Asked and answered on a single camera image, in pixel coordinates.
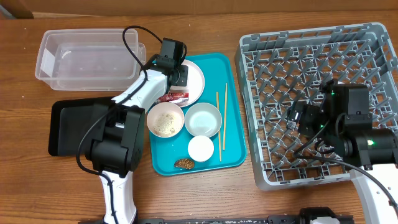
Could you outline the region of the red snack wrapper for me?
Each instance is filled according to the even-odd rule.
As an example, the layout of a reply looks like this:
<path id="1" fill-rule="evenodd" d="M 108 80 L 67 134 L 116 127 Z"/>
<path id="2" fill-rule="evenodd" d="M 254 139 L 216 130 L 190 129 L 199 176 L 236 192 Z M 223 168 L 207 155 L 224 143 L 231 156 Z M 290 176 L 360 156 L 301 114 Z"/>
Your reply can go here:
<path id="1" fill-rule="evenodd" d="M 155 103 L 169 102 L 174 104 L 181 104 L 189 100 L 189 93 L 167 93 L 158 98 Z"/>

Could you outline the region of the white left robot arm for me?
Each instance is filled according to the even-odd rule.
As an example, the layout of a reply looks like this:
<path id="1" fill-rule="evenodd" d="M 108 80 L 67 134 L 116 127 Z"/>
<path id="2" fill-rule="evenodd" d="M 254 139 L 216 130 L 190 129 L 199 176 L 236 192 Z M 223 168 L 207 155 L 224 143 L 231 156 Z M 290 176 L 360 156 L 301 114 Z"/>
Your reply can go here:
<path id="1" fill-rule="evenodd" d="M 89 173 L 101 179 L 104 190 L 103 223 L 133 223 L 137 209 L 132 196 L 132 174 L 142 157 L 146 112 L 171 86 L 186 86 L 186 65 L 142 70 L 138 79 L 111 100 L 105 111 L 95 110 L 94 121 L 79 143 L 91 161 Z"/>

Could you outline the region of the white paper cup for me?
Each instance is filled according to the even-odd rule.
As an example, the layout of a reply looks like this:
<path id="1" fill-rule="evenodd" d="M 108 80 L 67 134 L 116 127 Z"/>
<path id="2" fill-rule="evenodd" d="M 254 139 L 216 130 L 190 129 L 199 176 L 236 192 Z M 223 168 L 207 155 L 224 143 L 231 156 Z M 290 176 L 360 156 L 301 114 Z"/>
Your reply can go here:
<path id="1" fill-rule="evenodd" d="M 206 136 L 195 136 L 188 143 L 188 154 L 194 161 L 206 162 L 213 153 L 213 141 Z"/>

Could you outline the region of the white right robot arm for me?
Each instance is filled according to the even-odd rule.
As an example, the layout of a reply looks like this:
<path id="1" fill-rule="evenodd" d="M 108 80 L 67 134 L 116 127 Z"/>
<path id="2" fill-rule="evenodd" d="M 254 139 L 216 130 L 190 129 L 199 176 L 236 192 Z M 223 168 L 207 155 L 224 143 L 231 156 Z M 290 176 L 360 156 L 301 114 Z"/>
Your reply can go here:
<path id="1" fill-rule="evenodd" d="M 310 137 L 294 151 L 296 158 L 348 168 L 366 222 L 397 223 L 397 136 L 372 127 L 367 102 L 296 102 L 287 116 L 288 129 Z"/>

